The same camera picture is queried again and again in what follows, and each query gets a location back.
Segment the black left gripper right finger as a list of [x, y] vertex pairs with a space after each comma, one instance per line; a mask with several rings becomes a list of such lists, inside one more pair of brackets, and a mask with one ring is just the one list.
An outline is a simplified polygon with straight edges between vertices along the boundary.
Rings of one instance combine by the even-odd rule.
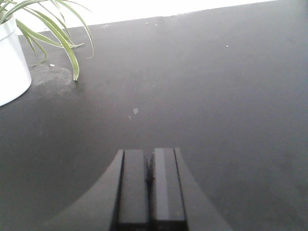
[[229, 231], [188, 170], [178, 148], [156, 148], [150, 161], [152, 231]]

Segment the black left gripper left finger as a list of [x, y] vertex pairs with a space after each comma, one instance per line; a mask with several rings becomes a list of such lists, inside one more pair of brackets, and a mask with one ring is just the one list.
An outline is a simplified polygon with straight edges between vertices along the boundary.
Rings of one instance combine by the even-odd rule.
[[147, 231], [147, 163], [143, 150], [119, 150], [96, 183], [42, 231]]

